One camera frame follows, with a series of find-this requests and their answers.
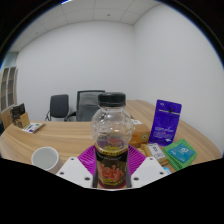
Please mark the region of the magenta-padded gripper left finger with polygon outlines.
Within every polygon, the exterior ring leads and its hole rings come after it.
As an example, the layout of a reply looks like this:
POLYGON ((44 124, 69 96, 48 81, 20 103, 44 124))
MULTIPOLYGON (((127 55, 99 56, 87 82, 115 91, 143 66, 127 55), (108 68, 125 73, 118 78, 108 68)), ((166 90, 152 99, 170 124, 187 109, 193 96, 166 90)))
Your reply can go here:
POLYGON ((96 188, 95 146, 90 146, 78 157, 70 157, 57 172, 57 176, 84 188, 96 188))

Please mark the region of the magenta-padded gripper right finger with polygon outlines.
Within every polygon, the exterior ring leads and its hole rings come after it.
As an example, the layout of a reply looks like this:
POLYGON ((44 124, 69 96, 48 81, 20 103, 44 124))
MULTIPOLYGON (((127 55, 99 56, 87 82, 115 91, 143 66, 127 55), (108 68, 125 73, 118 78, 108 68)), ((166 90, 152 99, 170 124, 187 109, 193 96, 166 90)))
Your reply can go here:
POLYGON ((154 157, 146 157, 133 146, 128 149, 127 187, 140 188, 166 177, 168 172, 154 157))

